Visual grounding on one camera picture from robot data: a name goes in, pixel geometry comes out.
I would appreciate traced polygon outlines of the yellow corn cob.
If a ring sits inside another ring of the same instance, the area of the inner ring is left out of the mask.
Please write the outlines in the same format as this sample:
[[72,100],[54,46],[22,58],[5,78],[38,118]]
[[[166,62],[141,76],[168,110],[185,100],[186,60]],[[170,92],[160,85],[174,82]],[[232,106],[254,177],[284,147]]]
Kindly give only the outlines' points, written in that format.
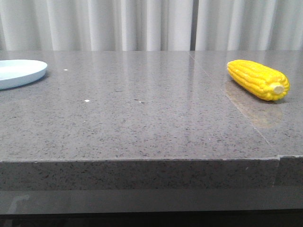
[[254,61],[230,61],[227,70],[241,87],[265,101],[280,100],[290,89],[286,75]]

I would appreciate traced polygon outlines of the light blue plate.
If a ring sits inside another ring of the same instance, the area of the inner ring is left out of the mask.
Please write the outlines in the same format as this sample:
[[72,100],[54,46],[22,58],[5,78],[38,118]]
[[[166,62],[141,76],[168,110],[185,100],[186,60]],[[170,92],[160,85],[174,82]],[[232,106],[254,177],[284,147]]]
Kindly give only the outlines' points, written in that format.
[[0,89],[23,86],[42,78],[47,63],[37,60],[1,60]]

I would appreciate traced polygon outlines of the grey pleated curtain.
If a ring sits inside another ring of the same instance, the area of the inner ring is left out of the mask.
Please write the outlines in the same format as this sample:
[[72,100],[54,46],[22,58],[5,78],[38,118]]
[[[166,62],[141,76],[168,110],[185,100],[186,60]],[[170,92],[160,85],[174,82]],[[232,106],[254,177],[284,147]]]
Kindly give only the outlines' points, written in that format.
[[301,50],[300,0],[3,0],[0,48]]

